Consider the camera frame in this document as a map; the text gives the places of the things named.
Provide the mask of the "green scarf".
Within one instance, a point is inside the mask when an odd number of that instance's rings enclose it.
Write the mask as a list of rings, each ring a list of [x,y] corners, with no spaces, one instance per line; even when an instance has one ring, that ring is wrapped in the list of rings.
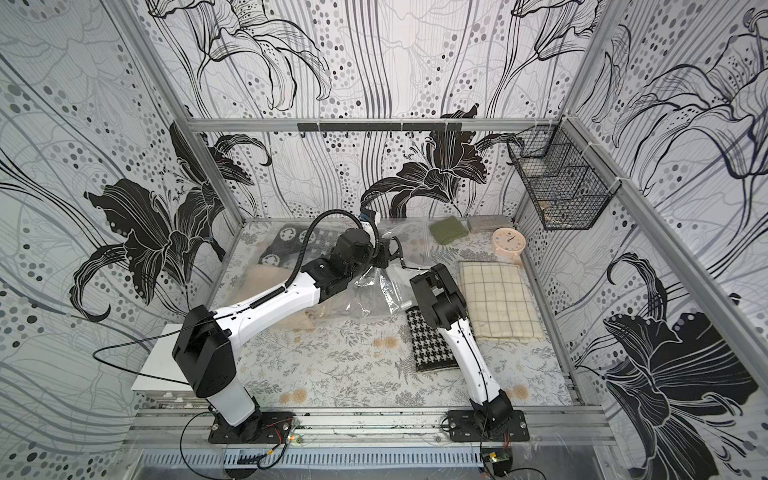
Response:
[[[468,229],[455,216],[430,224],[429,231],[438,245],[448,245],[469,234]]]

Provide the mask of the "black patterned cloth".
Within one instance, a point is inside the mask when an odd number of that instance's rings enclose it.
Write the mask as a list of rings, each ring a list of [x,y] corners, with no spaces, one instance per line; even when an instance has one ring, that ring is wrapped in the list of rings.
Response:
[[[274,239],[260,255],[258,263],[284,269],[292,269],[298,259],[306,237],[307,224],[288,223],[282,225]],[[302,263],[329,253],[342,231],[338,228],[316,227],[310,235]]]

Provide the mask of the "clear plastic vacuum bag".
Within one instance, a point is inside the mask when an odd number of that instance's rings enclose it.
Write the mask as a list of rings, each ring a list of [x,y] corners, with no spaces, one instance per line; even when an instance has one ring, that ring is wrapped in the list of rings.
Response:
[[[214,311],[213,319],[223,329],[243,332],[248,328],[261,331],[298,312],[311,309],[346,291],[350,284],[372,269],[385,271],[389,264],[400,260],[399,251],[392,253],[390,242],[396,237],[382,238],[369,214],[354,218],[356,226],[337,237],[330,252],[315,260],[303,261],[314,229],[330,215],[348,213],[330,210],[318,216],[303,234],[293,235],[302,241],[290,275],[281,284],[242,302]],[[407,286],[428,325],[450,329],[468,317],[466,300],[445,265],[431,268],[408,267],[404,263],[395,270],[404,272]]]

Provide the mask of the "beige fluffy cloth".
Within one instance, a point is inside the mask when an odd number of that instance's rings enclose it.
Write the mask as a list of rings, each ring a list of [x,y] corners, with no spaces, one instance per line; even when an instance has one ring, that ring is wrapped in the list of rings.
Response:
[[[254,264],[247,267],[239,280],[232,284],[226,305],[235,304],[247,300],[253,296],[282,285],[289,277],[291,271],[286,268]],[[315,328],[313,319],[307,310],[302,310],[282,319],[274,325],[275,329],[282,330],[309,330]]]

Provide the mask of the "black white houndstooth scarf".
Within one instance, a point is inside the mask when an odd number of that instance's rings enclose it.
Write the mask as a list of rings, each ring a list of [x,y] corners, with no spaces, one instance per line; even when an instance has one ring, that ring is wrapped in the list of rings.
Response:
[[[459,368],[449,345],[435,329],[426,323],[418,307],[414,306],[406,311],[406,320],[411,334],[417,372]]]

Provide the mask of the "cream checked scarf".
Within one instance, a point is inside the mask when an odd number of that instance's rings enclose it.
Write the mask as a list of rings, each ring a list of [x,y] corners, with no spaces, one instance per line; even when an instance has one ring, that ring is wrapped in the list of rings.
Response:
[[[546,338],[519,265],[461,262],[461,290],[478,338],[541,341]]]

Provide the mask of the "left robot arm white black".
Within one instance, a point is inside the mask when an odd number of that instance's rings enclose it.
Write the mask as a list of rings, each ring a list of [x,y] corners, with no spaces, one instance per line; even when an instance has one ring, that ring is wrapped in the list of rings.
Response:
[[[350,228],[331,251],[299,268],[295,277],[220,311],[191,310],[171,355],[196,397],[231,427],[256,421],[259,405],[238,377],[236,357],[262,331],[336,294],[372,264],[377,247],[370,228]]]

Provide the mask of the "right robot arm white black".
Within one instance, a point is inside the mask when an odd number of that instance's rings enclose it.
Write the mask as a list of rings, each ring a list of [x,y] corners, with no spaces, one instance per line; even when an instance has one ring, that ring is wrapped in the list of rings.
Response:
[[[491,374],[470,328],[465,297],[448,268],[437,263],[432,267],[410,267],[405,263],[402,244],[393,236],[379,241],[377,259],[395,260],[413,274],[410,287],[421,317],[449,347],[468,386],[475,422],[495,429],[510,420],[514,413],[506,392]]]

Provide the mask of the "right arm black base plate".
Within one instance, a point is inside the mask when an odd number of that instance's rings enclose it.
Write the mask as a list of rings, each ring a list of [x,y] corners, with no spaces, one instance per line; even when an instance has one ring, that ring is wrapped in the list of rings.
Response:
[[[449,410],[441,422],[441,428],[455,443],[530,440],[527,420],[520,410],[512,410],[506,420],[484,420],[473,410]]]

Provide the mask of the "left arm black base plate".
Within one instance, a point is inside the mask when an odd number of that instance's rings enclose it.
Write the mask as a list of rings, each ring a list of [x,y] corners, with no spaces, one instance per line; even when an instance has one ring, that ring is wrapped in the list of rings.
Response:
[[[287,440],[294,418],[295,414],[290,411],[256,410],[240,425],[231,426],[216,413],[208,441],[214,445],[280,445]]]

